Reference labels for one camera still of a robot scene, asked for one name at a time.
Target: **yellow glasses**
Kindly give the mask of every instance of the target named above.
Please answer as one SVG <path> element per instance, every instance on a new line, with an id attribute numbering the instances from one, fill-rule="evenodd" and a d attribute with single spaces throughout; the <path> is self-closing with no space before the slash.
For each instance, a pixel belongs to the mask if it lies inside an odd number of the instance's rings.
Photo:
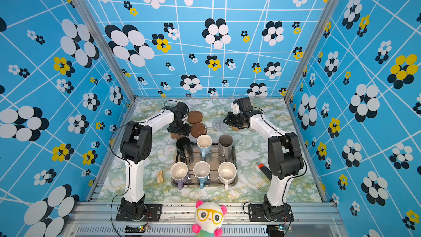
<path id="1" fill-rule="evenodd" d="M 212 221 L 214 224 L 219 224 L 222 220 L 222 213 L 216 210 L 211 209 L 198 209 L 197 210 L 197 218 L 200 221 L 206 221 L 209 217 L 209 213 L 212 213 Z"/>

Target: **black metal cup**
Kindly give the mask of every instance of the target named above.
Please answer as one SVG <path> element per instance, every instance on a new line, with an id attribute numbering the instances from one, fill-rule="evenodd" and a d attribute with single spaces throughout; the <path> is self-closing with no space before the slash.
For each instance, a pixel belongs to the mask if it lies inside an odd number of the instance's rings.
<path id="1" fill-rule="evenodd" d="M 177 151 L 180 154 L 180 160 L 182 162 L 186 161 L 187 157 L 190 157 L 193 154 L 192 143 L 189 138 L 182 137 L 176 142 Z"/>

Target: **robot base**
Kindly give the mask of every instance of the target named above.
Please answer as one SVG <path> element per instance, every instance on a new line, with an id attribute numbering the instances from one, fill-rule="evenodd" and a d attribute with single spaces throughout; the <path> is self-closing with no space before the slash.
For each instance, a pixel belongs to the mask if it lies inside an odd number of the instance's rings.
<path id="1" fill-rule="evenodd" d="M 162 204 L 145 204 L 145 195 L 137 203 L 130 203 L 124 198 L 118 207 L 116 221 L 159 221 Z"/>
<path id="2" fill-rule="evenodd" d="M 276 215 L 266 214 L 264 209 L 264 204 L 249 204 L 248 205 L 248 218 L 251 222 L 260 222 L 260 221 L 271 221 L 271 222 L 285 222 L 285 217 L 287 221 L 294 221 L 294 216 L 291 211 L 291 206 L 285 203 L 283 205 L 283 211 Z"/>

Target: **blue wallpaper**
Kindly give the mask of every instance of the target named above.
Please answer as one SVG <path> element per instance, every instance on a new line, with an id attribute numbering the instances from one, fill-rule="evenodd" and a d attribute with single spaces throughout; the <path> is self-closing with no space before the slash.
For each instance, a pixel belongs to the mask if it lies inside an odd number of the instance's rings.
<path id="1" fill-rule="evenodd" d="M 281 96 L 328 0 L 86 0 L 139 96 Z"/>
<path id="2" fill-rule="evenodd" d="M 71 0 L 0 5 L 0 236 L 57 236 L 129 101 Z"/>
<path id="3" fill-rule="evenodd" d="M 421 0 L 340 0 L 289 99 L 350 236 L 421 236 Z"/>

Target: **white mug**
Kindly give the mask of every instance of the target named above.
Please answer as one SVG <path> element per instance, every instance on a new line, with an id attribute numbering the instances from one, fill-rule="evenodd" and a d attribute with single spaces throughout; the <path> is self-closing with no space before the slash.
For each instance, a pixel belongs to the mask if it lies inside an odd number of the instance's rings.
<path id="1" fill-rule="evenodd" d="M 225 190 L 228 190 L 228 184 L 234 181 L 237 175 L 237 168 L 229 161 L 222 162 L 218 167 L 219 181 L 224 183 Z"/>
<path id="2" fill-rule="evenodd" d="M 212 150 L 212 138 L 208 135 L 201 135 L 197 138 L 197 145 L 204 158 Z"/>

